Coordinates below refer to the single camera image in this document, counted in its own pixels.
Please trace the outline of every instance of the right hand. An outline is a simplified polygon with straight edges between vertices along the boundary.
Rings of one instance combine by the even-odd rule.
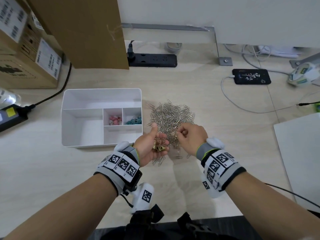
[[[181,124],[176,134],[180,145],[192,156],[196,156],[199,146],[205,143],[208,138],[206,130],[202,126],[191,123]]]

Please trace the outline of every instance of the forearm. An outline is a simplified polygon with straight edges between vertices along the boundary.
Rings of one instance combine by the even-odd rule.
[[[116,196],[110,181],[96,174],[35,213],[5,240],[87,239]]]
[[[226,192],[264,239],[320,238],[320,219],[247,172]]]

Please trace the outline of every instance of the left hand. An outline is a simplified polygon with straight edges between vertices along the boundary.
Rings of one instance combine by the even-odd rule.
[[[153,123],[151,125],[151,131],[145,135],[140,136],[136,142],[133,144],[133,147],[137,149],[139,158],[140,158],[140,167],[147,165],[152,159],[162,157],[168,154],[169,141],[166,140],[167,135],[164,133],[158,132],[158,125]],[[153,149],[154,143],[156,144],[165,143],[166,149],[162,152],[157,152]]]

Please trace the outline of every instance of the black cable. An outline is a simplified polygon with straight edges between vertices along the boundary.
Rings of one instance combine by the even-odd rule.
[[[280,187],[275,186],[275,185],[272,185],[272,184],[267,184],[267,183],[265,183],[265,184],[266,184],[266,185],[269,185],[269,186],[272,186],[272,187],[275,187],[275,188],[277,188],[277,189],[283,190],[283,191],[285,191],[285,192],[291,193],[291,194],[293,194],[293,195],[295,195],[295,196],[298,196],[299,198],[302,198],[303,200],[309,202],[310,204],[313,204],[313,205],[315,205],[316,207],[319,207],[319,208],[320,208],[320,205],[317,205],[316,203],[314,203],[314,202],[312,202],[312,201],[310,201],[310,200],[308,200],[308,199],[306,199],[306,198],[304,198],[304,197],[302,197],[302,196],[300,196],[300,195],[298,195],[298,194],[296,194],[296,193],[294,193],[294,192],[291,192],[291,191],[289,191],[289,190],[280,188]]]
[[[128,203],[128,205],[129,205],[131,208],[134,207],[132,204],[129,203],[129,201],[127,200],[127,198],[126,198],[123,194],[120,194],[120,195],[124,198],[124,200]]]
[[[64,85],[63,87],[60,89],[60,91],[58,91],[57,93],[55,93],[54,95],[50,96],[50,97],[47,97],[46,99],[44,100],[41,100],[40,102],[37,102],[36,104],[33,104],[33,105],[30,105],[30,106],[38,106],[39,104],[42,104],[43,102],[45,101],[48,101],[49,99],[52,99],[53,97],[57,96],[58,94],[62,93],[63,90],[66,88],[66,85],[68,83],[68,80],[69,80],[69,77],[70,77],[70,73],[71,73],[71,69],[72,69],[72,63],[70,62],[70,67],[69,67],[69,72],[68,72],[68,75],[66,76],[66,81],[64,82]]]
[[[309,104],[317,104],[317,103],[320,103],[320,101],[319,102],[314,102],[314,103],[299,103],[297,105],[298,106],[306,106],[306,105],[309,105]]]

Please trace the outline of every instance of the yellow sticker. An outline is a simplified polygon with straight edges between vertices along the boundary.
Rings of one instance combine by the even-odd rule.
[[[7,112],[8,117],[12,117],[12,116],[16,115],[16,112],[14,111],[13,107],[7,109],[6,112]]]

